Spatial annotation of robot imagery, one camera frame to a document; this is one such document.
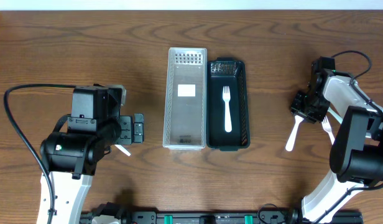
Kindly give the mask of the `white plastic fork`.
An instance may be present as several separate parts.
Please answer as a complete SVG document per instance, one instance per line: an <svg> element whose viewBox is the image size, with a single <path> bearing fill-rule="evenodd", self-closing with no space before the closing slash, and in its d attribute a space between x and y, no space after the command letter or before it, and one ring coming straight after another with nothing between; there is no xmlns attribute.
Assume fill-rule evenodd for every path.
<svg viewBox="0 0 383 224"><path fill-rule="evenodd" d="M231 100L231 94L229 86L223 87L223 101L224 101L224 129L227 133L230 133L232 131L232 124L231 124L231 113L229 109L229 102Z"/></svg>
<svg viewBox="0 0 383 224"><path fill-rule="evenodd" d="M331 128L331 125L330 125L330 122L329 122L327 116L325 116L323 118L323 121L321 122L321 125L322 125L323 130L328 134L328 136L330 138L330 141L331 141L331 144L334 144L335 137L334 137L334 135L332 133L332 128Z"/></svg>

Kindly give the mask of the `white plastic spoon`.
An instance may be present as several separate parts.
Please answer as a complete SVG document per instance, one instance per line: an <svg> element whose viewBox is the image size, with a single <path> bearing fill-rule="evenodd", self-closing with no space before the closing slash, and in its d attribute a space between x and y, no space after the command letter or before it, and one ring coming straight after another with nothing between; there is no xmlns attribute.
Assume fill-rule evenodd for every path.
<svg viewBox="0 0 383 224"><path fill-rule="evenodd" d="M298 133L299 125L304 120L304 118L299 116L299 115L295 115L294 118L295 118L295 124L294 124L294 126L292 128L292 132L290 133L288 141L287 141L287 143L285 145L285 150L288 151L288 152L293 150L294 145L295 145L295 140L297 138L297 133Z"/></svg>

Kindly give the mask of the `black plastic basket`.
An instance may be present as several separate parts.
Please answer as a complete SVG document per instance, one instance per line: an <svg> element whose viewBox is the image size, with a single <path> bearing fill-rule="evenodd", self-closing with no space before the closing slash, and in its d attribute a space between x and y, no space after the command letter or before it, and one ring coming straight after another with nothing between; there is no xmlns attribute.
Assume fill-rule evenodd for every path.
<svg viewBox="0 0 383 224"><path fill-rule="evenodd" d="M237 151L249 147L249 112L246 69L241 60L217 58L208 62L206 94L206 142L220 151ZM223 87L229 86L232 131L224 129Z"/></svg>

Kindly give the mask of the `mint green plastic fork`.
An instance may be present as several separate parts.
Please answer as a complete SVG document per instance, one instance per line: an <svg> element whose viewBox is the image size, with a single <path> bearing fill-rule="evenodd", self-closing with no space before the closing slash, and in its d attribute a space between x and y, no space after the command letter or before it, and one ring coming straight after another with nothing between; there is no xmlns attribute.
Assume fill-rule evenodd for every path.
<svg viewBox="0 0 383 224"><path fill-rule="evenodd" d="M331 109L331 107L329 107L328 108L328 112L337 120L337 122L339 123L339 124L341 124L342 122L343 122L343 119L342 119L342 117L338 114L338 113L336 113L335 111L333 111L332 109Z"/></svg>

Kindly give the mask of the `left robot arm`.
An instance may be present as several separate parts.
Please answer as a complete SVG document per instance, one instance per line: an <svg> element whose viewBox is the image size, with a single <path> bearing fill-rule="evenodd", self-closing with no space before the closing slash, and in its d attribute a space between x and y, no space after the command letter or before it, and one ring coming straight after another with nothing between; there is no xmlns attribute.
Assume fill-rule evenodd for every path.
<svg viewBox="0 0 383 224"><path fill-rule="evenodd" d="M42 163L53 192L41 186L38 223L78 223L96 166L111 146L143 143L144 116L123 116L126 89L122 85L78 86L72 112L62 116L40 146Z"/></svg>

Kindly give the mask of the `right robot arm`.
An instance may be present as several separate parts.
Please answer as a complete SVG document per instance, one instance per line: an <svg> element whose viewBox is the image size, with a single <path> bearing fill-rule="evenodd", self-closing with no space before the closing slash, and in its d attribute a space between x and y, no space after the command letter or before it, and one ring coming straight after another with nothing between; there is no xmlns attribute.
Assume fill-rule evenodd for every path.
<svg viewBox="0 0 383 224"><path fill-rule="evenodd" d="M330 139L330 170L285 216L287 223L331 223L353 196L383 188L383 108L359 88L356 76L336 69L335 57L312 62L308 91L298 91L290 107L295 126L286 150L293 149L301 122L322 123L331 107L342 121Z"/></svg>

